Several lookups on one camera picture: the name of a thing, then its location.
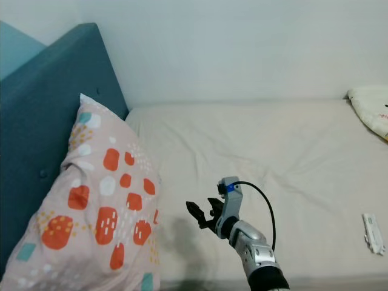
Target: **white pillow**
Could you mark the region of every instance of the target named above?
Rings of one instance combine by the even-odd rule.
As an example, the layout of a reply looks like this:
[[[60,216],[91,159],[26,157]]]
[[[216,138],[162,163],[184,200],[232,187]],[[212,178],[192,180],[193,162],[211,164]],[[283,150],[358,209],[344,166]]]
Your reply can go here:
[[[347,94],[362,122],[388,141],[388,86],[358,87]]]

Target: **headboard button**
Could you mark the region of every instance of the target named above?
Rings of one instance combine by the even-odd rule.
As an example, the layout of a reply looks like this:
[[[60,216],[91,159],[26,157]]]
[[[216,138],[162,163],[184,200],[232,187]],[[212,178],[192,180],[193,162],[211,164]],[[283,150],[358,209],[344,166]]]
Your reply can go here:
[[[46,170],[40,170],[39,171],[39,177],[41,179],[47,178],[47,171]]]

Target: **bed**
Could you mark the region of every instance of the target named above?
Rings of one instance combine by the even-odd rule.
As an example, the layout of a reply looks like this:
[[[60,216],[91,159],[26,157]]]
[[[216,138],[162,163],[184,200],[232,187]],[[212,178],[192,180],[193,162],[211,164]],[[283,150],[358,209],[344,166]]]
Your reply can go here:
[[[276,255],[293,290],[387,290],[387,256],[372,254],[361,214],[388,233],[388,144],[346,100],[160,105],[131,109],[95,24],[79,25],[1,84],[1,274],[59,173],[79,93],[138,134],[158,168],[163,290],[248,290],[226,240],[186,209],[210,210],[216,183],[239,176],[269,197]],[[264,201],[243,189],[241,218],[272,239]]]

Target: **black cable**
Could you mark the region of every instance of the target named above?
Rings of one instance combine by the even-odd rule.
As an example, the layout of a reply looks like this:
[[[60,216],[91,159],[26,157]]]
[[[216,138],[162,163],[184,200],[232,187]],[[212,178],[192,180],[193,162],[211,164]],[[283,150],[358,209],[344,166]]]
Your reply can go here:
[[[237,182],[231,183],[232,186],[240,185],[240,184],[248,185],[248,186],[251,186],[251,187],[255,188],[261,194],[261,196],[263,196],[263,198],[266,200],[266,203],[267,203],[268,208],[269,208],[269,212],[271,213],[271,220],[272,220],[272,233],[273,233],[273,235],[272,235],[272,250],[275,251],[276,227],[275,227],[275,216],[273,215],[273,210],[272,210],[271,203],[269,203],[269,200],[266,197],[266,195],[256,185],[254,185],[254,184],[252,184],[250,182],[245,182],[245,181],[237,181]]]

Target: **upholstered headboard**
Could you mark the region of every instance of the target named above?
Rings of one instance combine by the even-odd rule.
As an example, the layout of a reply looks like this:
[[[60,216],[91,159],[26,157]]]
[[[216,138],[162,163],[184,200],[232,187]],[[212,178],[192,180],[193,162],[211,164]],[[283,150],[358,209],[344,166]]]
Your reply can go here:
[[[59,174],[81,92],[128,114],[96,24],[75,27],[1,82],[1,277]]]

